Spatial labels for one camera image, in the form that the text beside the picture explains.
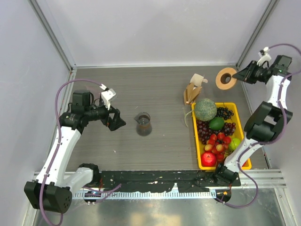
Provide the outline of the round wooden dripper stand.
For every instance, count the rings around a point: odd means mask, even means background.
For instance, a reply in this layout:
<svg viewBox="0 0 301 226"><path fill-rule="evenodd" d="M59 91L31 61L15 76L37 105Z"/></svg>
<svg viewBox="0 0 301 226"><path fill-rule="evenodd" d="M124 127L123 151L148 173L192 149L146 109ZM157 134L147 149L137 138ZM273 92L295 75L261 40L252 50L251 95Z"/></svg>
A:
<svg viewBox="0 0 301 226"><path fill-rule="evenodd" d="M233 77L237 71L234 68L226 67L220 70L215 78L215 84L220 90L232 89L236 83L237 79Z"/></svg>

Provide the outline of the glass coffee carafe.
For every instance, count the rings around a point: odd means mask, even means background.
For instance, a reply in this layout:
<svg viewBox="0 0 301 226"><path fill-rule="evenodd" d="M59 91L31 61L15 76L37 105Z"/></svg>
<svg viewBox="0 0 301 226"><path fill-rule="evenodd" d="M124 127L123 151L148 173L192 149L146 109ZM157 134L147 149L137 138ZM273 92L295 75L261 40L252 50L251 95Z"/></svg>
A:
<svg viewBox="0 0 301 226"><path fill-rule="evenodd" d="M151 117L146 112L138 113L134 120L137 122L136 132L140 136L148 136L152 132Z"/></svg>

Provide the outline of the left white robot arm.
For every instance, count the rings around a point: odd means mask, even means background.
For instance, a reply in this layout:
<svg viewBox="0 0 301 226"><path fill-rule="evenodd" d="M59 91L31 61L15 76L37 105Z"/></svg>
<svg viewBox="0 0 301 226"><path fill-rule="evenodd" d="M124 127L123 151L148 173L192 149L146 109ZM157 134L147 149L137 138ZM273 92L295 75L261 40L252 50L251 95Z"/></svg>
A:
<svg viewBox="0 0 301 226"><path fill-rule="evenodd" d="M81 164L75 173L65 178L71 153L84 128L91 121L101 121L110 131L126 125L120 111L111 106L116 97L113 89L106 88L96 104L94 95L88 90L76 90L68 109L59 117L55 142L43 169L32 182L27 182L24 192L34 209L65 213L72 202L71 196L84 186L96 187L101 174L97 165Z"/></svg>

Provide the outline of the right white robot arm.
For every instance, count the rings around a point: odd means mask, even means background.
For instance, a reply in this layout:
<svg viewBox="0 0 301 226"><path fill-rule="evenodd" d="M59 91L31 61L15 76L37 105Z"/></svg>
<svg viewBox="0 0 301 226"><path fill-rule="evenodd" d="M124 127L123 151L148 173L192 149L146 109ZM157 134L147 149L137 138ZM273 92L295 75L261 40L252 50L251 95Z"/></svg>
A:
<svg viewBox="0 0 301 226"><path fill-rule="evenodd" d="M249 157L263 145L275 142L291 120L293 114L286 106L286 90L291 82L287 75L291 62L291 57L278 55L270 67L264 68L260 59L234 74L234 78L249 84L265 83L269 99L263 101L248 119L244 127L245 137L239 146L216 167L213 181L217 185L229 186L237 180Z"/></svg>

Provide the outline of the coffee filter paper pack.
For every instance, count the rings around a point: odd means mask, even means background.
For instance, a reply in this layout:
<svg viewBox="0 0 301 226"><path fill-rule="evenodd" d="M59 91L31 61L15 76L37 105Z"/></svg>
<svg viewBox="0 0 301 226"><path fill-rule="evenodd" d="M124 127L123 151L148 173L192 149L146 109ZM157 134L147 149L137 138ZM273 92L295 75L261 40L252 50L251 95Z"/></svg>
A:
<svg viewBox="0 0 301 226"><path fill-rule="evenodd" d="M201 92L202 84L208 83L208 80L197 73L193 74L189 84L187 85L183 99L185 105L192 105Z"/></svg>

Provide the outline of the dark purple grape bunch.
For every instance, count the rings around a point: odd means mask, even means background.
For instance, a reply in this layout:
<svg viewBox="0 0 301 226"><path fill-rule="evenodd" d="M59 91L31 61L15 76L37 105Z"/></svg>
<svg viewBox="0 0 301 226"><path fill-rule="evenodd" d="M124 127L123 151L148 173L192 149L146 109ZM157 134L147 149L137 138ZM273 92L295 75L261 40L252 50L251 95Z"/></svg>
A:
<svg viewBox="0 0 301 226"><path fill-rule="evenodd" d="M217 107L216 117L223 118L225 121L230 120L234 116L232 110L227 107Z"/></svg>

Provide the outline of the green netted melon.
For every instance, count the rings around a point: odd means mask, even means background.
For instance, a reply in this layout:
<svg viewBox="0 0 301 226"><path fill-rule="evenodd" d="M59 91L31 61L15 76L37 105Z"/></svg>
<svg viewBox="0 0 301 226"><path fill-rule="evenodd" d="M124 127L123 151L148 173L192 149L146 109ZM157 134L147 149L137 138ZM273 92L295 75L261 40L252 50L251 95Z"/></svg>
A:
<svg viewBox="0 0 301 226"><path fill-rule="evenodd" d="M216 116L217 107L213 100L204 98L196 102L194 113L198 120L210 121Z"/></svg>

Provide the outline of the dark green lime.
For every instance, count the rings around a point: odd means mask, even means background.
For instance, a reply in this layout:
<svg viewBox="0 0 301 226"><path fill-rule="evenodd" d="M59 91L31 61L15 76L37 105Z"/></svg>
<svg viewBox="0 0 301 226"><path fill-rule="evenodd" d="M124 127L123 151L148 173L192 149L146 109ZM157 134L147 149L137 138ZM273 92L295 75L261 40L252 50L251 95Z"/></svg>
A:
<svg viewBox="0 0 301 226"><path fill-rule="evenodd" d="M225 121L222 117L215 117L209 122L209 128L212 130L220 130L223 128Z"/></svg>

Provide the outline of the light green apple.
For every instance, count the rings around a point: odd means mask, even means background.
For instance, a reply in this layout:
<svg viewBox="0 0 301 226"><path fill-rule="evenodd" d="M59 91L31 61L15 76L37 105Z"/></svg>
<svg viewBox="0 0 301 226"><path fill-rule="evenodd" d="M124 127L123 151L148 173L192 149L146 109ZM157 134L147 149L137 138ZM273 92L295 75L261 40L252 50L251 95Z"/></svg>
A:
<svg viewBox="0 0 301 226"><path fill-rule="evenodd" d="M229 150L231 152L235 151L235 149L240 145L241 140L239 138L232 138L230 144L229 144Z"/></svg>

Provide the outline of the red grape bunch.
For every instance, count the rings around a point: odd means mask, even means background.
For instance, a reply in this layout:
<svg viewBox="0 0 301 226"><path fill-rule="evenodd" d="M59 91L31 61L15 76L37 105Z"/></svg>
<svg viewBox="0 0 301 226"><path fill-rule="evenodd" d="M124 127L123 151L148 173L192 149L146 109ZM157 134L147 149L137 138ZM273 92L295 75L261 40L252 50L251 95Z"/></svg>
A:
<svg viewBox="0 0 301 226"><path fill-rule="evenodd" d="M212 134L218 135L222 132L226 136L232 136L236 130L236 123L226 122L220 130L209 128L209 122L197 121L198 139L202 144L206 144Z"/></svg>

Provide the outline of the yellow plastic fruit tray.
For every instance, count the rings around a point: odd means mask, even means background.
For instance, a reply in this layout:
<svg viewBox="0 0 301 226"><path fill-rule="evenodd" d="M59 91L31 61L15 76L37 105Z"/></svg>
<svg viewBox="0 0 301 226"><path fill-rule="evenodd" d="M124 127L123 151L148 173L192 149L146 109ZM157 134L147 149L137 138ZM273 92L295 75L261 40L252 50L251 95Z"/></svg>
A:
<svg viewBox="0 0 301 226"><path fill-rule="evenodd" d="M236 124L236 130L231 138L239 138L241 141L244 139L244 132L241 126L237 106L235 103L230 103L230 102L216 102L215 103L217 107L226 107L230 110L233 111L234 115L231 117L231 119L226 120L226 122L234 122ZM202 163L201 155L205 152L204 151L204 144L202 144L200 136L198 135L198 127L197 127L197 119L195 116L195 113L192 112L192 121L193 121L193 131L195 134L195 141L196 141L196 153L197 153L197 160L198 160L198 167L200 170L205 170L205 171L214 171L216 168L216 165L212 167L207 167L204 166Z"/></svg>

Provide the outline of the red apple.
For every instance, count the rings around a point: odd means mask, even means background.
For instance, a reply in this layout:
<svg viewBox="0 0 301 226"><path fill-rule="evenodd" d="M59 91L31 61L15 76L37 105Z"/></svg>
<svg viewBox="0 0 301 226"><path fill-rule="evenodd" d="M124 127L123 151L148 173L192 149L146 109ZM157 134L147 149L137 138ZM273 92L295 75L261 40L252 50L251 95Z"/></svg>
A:
<svg viewBox="0 0 301 226"><path fill-rule="evenodd" d="M214 167L216 165L216 162L216 156L212 152L204 152L201 155L201 164L203 167Z"/></svg>

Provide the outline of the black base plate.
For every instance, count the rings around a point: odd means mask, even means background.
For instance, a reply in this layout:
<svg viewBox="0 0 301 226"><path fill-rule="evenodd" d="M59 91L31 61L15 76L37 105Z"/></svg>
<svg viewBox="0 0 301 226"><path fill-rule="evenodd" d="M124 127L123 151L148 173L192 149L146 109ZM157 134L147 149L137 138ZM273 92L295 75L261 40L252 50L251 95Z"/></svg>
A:
<svg viewBox="0 0 301 226"><path fill-rule="evenodd" d="M230 182L214 172L203 170L107 170L94 175L90 185L106 191L121 185L118 192L170 192L177 185L180 193L208 191L208 187L240 186L239 175Z"/></svg>

